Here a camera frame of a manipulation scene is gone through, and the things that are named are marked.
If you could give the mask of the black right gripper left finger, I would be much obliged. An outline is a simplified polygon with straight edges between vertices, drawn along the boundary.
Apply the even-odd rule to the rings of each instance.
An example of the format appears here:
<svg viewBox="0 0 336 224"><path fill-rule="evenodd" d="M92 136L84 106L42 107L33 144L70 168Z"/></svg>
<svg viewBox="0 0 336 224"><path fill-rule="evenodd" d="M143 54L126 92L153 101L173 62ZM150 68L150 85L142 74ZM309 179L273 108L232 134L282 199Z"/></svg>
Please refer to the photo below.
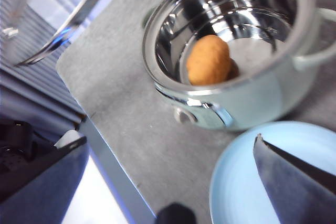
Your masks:
<svg viewBox="0 0 336 224"><path fill-rule="evenodd" d="M81 137L1 174L1 223L61 223L87 164Z"/></svg>

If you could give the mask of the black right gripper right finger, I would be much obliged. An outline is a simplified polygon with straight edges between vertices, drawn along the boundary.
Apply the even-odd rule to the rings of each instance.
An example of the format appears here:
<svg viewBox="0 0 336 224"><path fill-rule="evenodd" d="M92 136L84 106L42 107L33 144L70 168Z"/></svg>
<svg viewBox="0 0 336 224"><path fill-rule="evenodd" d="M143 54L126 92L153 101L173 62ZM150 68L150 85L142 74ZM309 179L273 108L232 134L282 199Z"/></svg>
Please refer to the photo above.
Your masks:
<svg viewBox="0 0 336 224"><path fill-rule="evenodd" d="M335 223L335 175L255 137L258 175L280 223Z"/></svg>

